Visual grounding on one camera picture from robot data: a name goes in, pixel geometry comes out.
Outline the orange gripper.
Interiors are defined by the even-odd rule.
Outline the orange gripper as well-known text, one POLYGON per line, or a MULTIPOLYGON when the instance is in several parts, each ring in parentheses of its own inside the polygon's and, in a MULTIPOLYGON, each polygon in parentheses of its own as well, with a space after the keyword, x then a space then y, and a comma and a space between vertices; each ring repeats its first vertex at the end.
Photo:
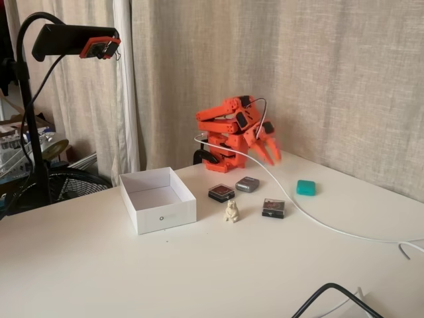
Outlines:
POLYGON ((271 151, 275 162, 280 162, 282 159, 280 147, 274 138, 274 133, 275 128, 270 121, 264 121, 262 124, 256 123, 243 133, 243 137, 247 145, 251 146, 259 158, 271 166, 274 165, 274 162, 269 155, 264 142, 271 151))

